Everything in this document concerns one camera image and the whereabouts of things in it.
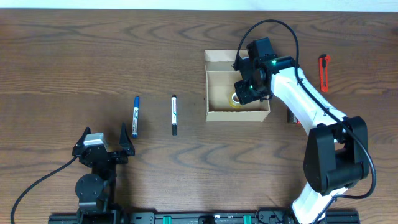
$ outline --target green clip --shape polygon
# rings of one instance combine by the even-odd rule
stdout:
[[[163,224],[172,224],[172,217],[163,217]]]
[[[251,215],[243,216],[243,224],[251,224]]]

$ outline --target marker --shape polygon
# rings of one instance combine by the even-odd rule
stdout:
[[[177,135],[177,97],[172,96],[172,131],[173,135]]]
[[[132,113],[132,138],[137,138],[137,125],[138,125],[138,110],[139,110],[139,96],[134,99],[134,112]]]

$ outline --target red box cutter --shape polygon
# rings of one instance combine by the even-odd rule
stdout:
[[[319,80],[322,92],[327,92],[329,90],[329,80],[328,80],[329,61],[330,61],[329,55],[323,54],[319,56]]]

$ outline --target blue marker cap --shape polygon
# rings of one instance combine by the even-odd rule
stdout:
[[[134,107],[139,107],[139,96],[134,99]]]

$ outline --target black marker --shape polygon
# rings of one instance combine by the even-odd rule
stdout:
[[[177,97],[172,96],[172,131],[173,135],[177,135]]]

